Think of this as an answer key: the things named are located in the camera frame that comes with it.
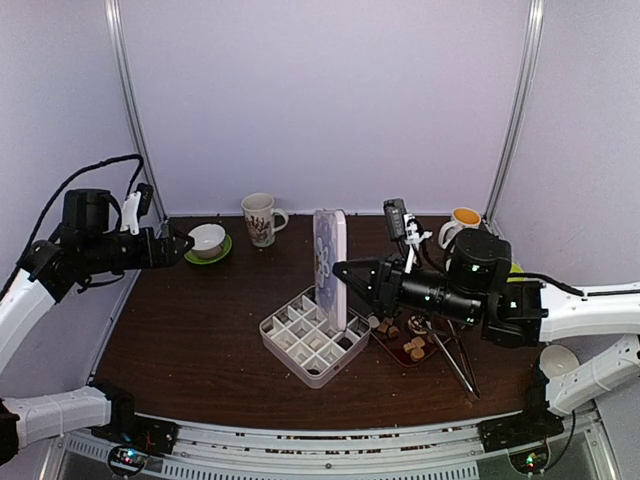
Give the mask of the white divided tin box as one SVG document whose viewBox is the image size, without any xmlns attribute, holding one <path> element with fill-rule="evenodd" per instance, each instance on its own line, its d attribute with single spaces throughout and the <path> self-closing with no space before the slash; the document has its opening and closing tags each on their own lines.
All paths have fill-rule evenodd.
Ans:
<svg viewBox="0 0 640 480">
<path fill-rule="evenodd" d="M 344 371 L 368 345 L 371 328 L 347 310 L 346 328 L 333 326 L 309 287 L 259 325 L 264 346 L 311 389 L 320 389 Z"/>
</svg>

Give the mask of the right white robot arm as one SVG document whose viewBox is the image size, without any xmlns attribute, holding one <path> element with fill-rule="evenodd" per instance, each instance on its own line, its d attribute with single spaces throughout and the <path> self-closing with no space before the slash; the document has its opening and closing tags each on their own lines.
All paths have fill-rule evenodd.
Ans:
<svg viewBox="0 0 640 480">
<path fill-rule="evenodd" d="M 481 337 L 507 348 L 554 346 L 560 339 L 619 335 L 572 370 L 546 376 L 544 405 L 513 419 L 519 440 L 535 440 L 576 407 L 639 375 L 639 286 L 576 288 L 542 274 L 511 272 L 511 246 L 482 230 L 463 229 L 447 247 L 443 272 L 414 266 L 407 247 L 385 258 L 341 261 L 334 275 L 379 318 L 401 308 L 478 325 Z"/>
</svg>

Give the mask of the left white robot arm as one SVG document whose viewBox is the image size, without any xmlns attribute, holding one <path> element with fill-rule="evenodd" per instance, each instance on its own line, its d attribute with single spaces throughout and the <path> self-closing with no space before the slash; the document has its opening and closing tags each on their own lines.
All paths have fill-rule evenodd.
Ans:
<svg viewBox="0 0 640 480">
<path fill-rule="evenodd" d="M 141 183 L 118 204 L 104 189 L 66 192 L 62 220 L 46 240 L 28 246 L 17 274 L 1 297 L 1 364 L 6 366 L 27 334 L 72 290 L 98 287 L 94 276 L 172 267 L 194 239 L 170 225 L 156 233 L 140 227 L 153 195 Z M 123 444 L 144 433 L 134 398 L 108 381 L 74 391 L 1 401 L 1 460 L 44 438 L 86 427 L 104 427 Z"/>
</svg>

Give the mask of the bunny print tin lid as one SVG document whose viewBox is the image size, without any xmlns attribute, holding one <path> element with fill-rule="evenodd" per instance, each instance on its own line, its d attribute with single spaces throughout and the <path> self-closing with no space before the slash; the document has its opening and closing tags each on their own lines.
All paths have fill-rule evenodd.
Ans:
<svg viewBox="0 0 640 480">
<path fill-rule="evenodd" d="M 313 224 L 315 303 L 338 331 L 347 326 L 347 288 L 333 273 L 336 262 L 347 257 L 347 222 L 344 211 L 316 210 Z"/>
</svg>

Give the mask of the metal tongs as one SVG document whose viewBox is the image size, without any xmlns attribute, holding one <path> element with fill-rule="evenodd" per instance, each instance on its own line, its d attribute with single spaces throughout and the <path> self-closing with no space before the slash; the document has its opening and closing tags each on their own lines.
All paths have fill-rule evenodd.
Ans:
<svg viewBox="0 0 640 480">
<path fill-rule="evenodd" d="M 428 320 L 427 332 L 443 354 L 467 399 L 471 402 L 478 401 L 481 394 L 460 329 L 450 320 Z"/>
</svg>

